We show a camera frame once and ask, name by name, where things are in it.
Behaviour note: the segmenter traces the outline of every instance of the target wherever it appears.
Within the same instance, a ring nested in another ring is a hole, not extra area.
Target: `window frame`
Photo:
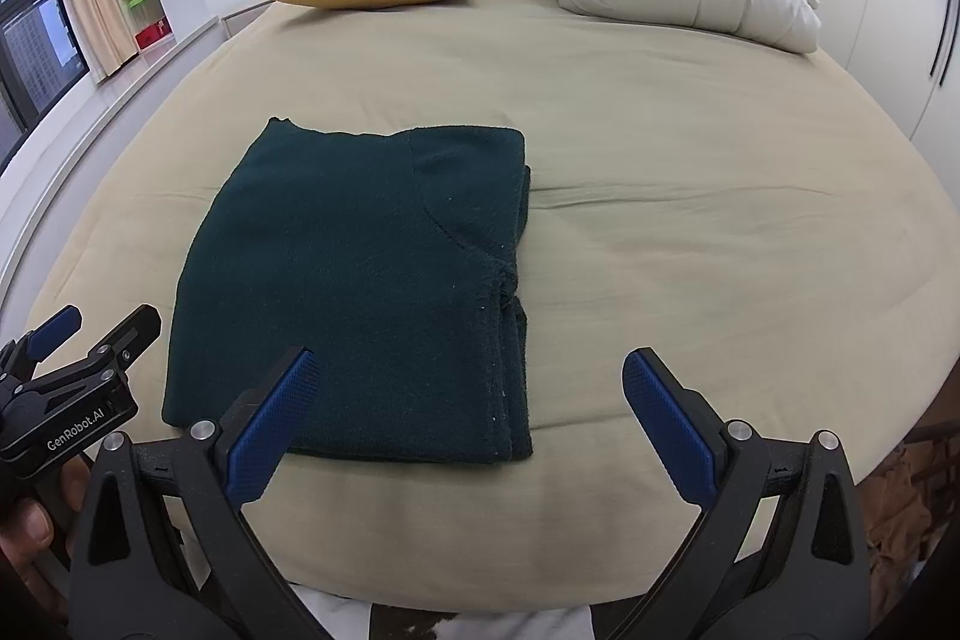
[[[27,9],[30,9],[37,1],[39,0],[6,0],[0,1],[0,26],[6,23],[7,20],[16,17],[17,15],[23,13]],[[16,62],[13,61],[11,57],[10,50],[7,47],[7,42],[3,36],[0,36],[0,82],[3,83],[3,86],[6,89],[6,94],[10,99],[8,104],[10,105],[11,110],[13,110],[14,119],[20,126],[20,129],[23,131],[23,137],[29,135],[32,130],[37,128],[37,124],[42,121],[42,119],[47,116],[47,114],[52,110],[61,98],[73,88],[80,80],[82,80],[90,71],[88,63],[86,63],[85,57],[83,57],[83,52],[80,51],[80,46],[77,44],[77,37],[73,32],[73,25],[71,25],[69,18],[66,14],[66,6],[64,5],[64,0],[56,0],[59,4],[59,9],[61,9],[61,15],[64,19],[64,24],[66,26],[67,36],[70,38],[70,44],[73,44],[74,49],[77,51],[78,56],[80,57],[80,63],[83,64],[83,69],[72,79],[69,83],[58,93],[53,101],[50,102],[48,107],[45,107],[42,111],[38,111],[34,106],[32,98],[30,98],[29,92],[27,92],[26,85],[20,78],[20,72],[16,68]],[[18,143],[13,151],[16,151],[19,148],[20,143]]]

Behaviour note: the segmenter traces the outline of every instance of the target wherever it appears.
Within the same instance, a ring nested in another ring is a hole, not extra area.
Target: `building outside window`
[[[61,0],[0,0],[0,170],[87,71]]]

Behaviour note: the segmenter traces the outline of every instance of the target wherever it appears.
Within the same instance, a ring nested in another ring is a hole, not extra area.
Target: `mattress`
[[[433,610],[640,594],[696,516],[623,399],[650,345],[725,419],[833,429],[856,480],[960,352],[960,218],[836,63],[556,0],[336,12],[276,4],[184,79],[89,202],[32,311],[83,355],[133,306],[164,321],[131,370],[160,420],[176,280],[267,118],[323,131],[511,126],[533,170],[520,244],[534,456],[491,467],[287,456],[244,510],[288,579]],[[769,501],[744,552],[757,550]]]

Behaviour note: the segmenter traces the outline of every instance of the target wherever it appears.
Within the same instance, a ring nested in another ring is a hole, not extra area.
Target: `finger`
[[[56,612],[59,606],[59,594],[53,586],[48,584],[45,577],[40,574],[37,568],[28,565],[20,573],[20,577],[23,579],[24,584],[27,584],[30,593],[34,595],[34,598],[40,603],[44,610]]]
[[[90,484],[90,470],[83,463],[83,458],[75,456],[64,464],[61,469],[61,493],[64,501],[74,512],[80,512],[83,507],[83,495]]]
[[[0,525],[0,549],[21,576],[37,554],[49,547],[54,538],[50,516],[36,501],[25,499]]]

